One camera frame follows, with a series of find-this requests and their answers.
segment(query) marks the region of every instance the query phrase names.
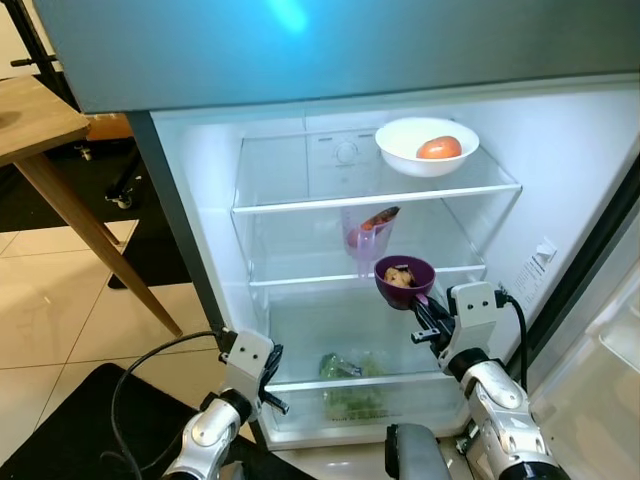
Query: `vegetable crisper drawer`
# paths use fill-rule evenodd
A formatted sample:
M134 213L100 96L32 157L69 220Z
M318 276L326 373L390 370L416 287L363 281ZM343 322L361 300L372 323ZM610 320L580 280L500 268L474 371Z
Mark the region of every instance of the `vegetable crisper drawer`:
M468 410L457 381L440 372L267 387L291 409L273 413L281 432L418 423L436 434L462 428Z

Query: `black mat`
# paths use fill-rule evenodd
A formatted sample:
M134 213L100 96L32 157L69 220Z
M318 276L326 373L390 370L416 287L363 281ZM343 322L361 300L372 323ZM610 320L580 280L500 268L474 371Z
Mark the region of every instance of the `black mat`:
M160 201L143 164L135 176L134 205L121 210L104 194L128 164L132 140L91 143L91 161L70 146L47 152L73 190L102 222L139 219L124 256L148 286L187 283L191 279L182 261ZM65 226L65 222L15 169L0 168L0 232ZM117 279L111 288L125 288Z
M131 480L131 473L117 460L100 460L104 450L117 451L109 412L111 394L122 372L113 364L94 370L0 467L0 480ZM135 377L125 383L120 407L123 435L140 465L162 452L195 413ZM164 462L146 471L145 479L160 478L178 454L179 445L174 450ZM312 480L241 437L231 446L227 462L233 461L245 463L249 479Z

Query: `open refrigerator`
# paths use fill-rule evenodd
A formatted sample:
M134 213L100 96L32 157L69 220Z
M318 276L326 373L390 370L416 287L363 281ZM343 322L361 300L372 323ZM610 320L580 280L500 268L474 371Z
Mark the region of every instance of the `open refrigerator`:
M263 409L268 448L381 441L400 422L461 433L469 412L458 383L411 343L413 314L387 306L372 265L350 255L345 222L400 207L385 255L431 263L443 305L454 285L503 287L531 324L638 155L637 81L151 112L222 321L284 346L268 390L291 408ZM400 174L374 134L404 117L455 120L480 148L445 176ZM504 309L490 355L509 360L517 338ZM331 362L358 374L327 375Z

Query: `table leg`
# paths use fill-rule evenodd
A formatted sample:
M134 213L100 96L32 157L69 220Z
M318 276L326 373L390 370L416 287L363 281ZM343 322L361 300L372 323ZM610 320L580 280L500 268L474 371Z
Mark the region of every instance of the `table leg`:
M104 225L95 218L75 192L69 188L49 159L43 154L39 154L17 160L14 163L49 202L49 205L80 235L122 283L158 317L173 335L181 336L180 327L147 288L129 262L111 245Z

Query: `refrigerator door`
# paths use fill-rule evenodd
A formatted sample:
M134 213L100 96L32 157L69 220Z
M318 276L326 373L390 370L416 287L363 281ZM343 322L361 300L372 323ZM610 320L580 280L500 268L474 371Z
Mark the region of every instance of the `refrigerator door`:
M534 418L571 478L640 478L640 216L637 205L634 210L530 367ZM480 442L468 458L481 478L492 478Z
M86 112L637 71L634 0L36 0Z

